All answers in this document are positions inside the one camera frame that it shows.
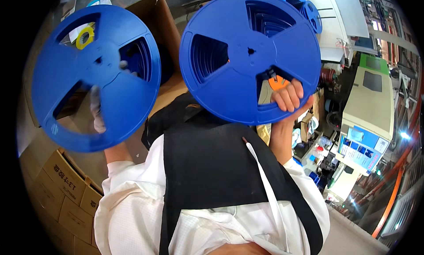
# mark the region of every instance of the poster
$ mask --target poster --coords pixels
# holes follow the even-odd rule
[[[371,170],[381,153],[342,136],[339,153],[367,170]]]

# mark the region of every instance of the orange tag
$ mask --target orange tag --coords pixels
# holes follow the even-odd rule
[[[280,77],[279,75],[277,75],[277,77],[272,77],[272,78],[268,79],[268,82],[269,82],[269,86],[271,86],[271,88],[274,91],[277,91],[281,88],[284,88],[285,86],[290,84],[290,81]]]

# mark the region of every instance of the black vest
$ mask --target black vest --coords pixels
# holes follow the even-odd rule
[[[166,191],[160,255],[168,254],[182,209],[268,202],[257,163],[242,137],[252,144],[276,199],[291,201],[305,228],[311,254],[319,253],[323,237],[315,215],[289,173],[257,133],[240,124],[182,124],[165,131]]]

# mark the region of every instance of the cardboard box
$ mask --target cardboard box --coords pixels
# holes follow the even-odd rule
[[[80,205],[86,187],[86,175],[62,148],[53,152],[43,169],[66,196]]]
[[[41,225],[60,254],[73,255],[73,235],[66,228],[56,222],[40,205],[34,194],[29,193],[34,211]]]
[[[319,121],[325,121],[325,98],[324,98],[324,89],[321,88],[318,92],[313,94],[314,104],[312,106],[312,114]]]
[[[40,171],[35,179],[32,193],[46,212],[58,221],[65,194],[51,180],[44,169]]]
[[[91,244],[93,217],[82,210],[81,207],[77,206],[68,197],[65,197],[63,201],[59,215],[59,224],[64,226],[75,236]]]
[[[307,113],[300,122],[300,138],[303,142],[308,141],[308,122],[312,119],[312,113]]]
[[[94,218],[93,218],[93,228],[91,229],[91,245],[97,247],[96,237],[94,237]]]
[[[156,43],[164,45],[171,55],[174,73],[159,88],[156,102],[149,118],[158,110],[170,104],[176,97],[187,92],[179,64],[179,47],[181,38],[174,19],[165,0],[140,0],[126,8],[138,16],[152,32]]]
[[[94,217],[99,207],[99,201],[103,197],[103,192],[89,178],[86,179],[86,183],[87,186],[82,195],[80,207]]]
[[[29,175],[31,181],[34,182],[42,166],[38,163],[33,152],[29,148],[26,148],[24,152],[22,152],[19,157],[19,163],[22,171],[25,171],[26,174]]]
[[[74,237],[74,255],[101,255],[99,249]]]

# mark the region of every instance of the white cord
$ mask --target white cord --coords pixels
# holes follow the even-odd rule
[[[268,198],[268,202],[271,206],[272,215],[274,217],[274,225],[278,231],[278,236],[280,237],[280,240],[284,240],[285,243],[285,250],[286,252],[290,252],[287,244],[287,237],[286,232],[284,230],[284,222],[283,222],[283,216],[281,214],[280,207],[278,205],[277,199],[275,197],[274,191],[272,190],[271,184],[269,183],[265,172],[259,163],[258,157],[256,156],[255,150],[253,149],[252,145],[246,141],[246,139],[243,138],[243,140],[246,142],[247,149],[252,154],[252,156],[255,158],[256,163],[258,164],[259,168],[259,174],[261,175],[262,183],[265,188],[266,196]]]

